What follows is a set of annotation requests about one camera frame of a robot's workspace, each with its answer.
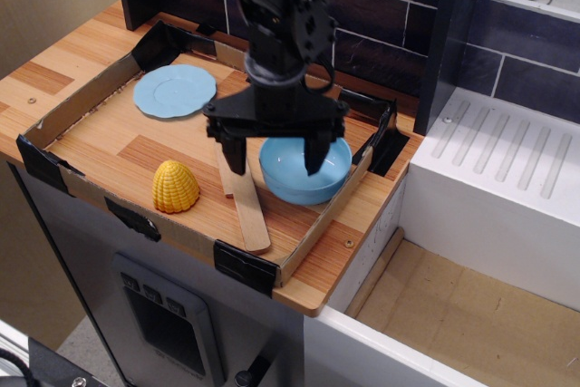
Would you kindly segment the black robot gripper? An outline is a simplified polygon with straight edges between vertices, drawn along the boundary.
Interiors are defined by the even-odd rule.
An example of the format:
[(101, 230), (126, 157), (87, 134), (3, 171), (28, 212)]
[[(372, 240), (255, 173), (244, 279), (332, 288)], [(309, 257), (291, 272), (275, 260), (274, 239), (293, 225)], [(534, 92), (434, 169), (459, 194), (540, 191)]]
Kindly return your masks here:
[(246, 174), (246, 138), (304, 139), (304, 165), (309, 176), (324, 163), (331, 142), (344, 136), (348, 106), (311, 89), (303, 81), (266, 86), (256, 81), (241, 92), (207, 103), (208, 136), (221, 143), (230, 170)]

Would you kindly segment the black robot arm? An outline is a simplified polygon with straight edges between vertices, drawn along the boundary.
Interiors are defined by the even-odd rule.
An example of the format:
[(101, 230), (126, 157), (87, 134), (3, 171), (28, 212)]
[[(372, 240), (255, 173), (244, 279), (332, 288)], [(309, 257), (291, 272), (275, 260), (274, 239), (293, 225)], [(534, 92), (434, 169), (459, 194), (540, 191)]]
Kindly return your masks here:
[(334, 71), (325, 57), (336, 22), (325, 0), (237, 0), (248, 26), (242, 92), (207, 104), (207, 133), (222, 146), (229, 168), (246, 172), (247, 139), (301, 138), (308, 174), (320, 170), (330, 146), (344, 135), (347, 104), (327, 97), (330, 87), (311, 89), (312, 63)]

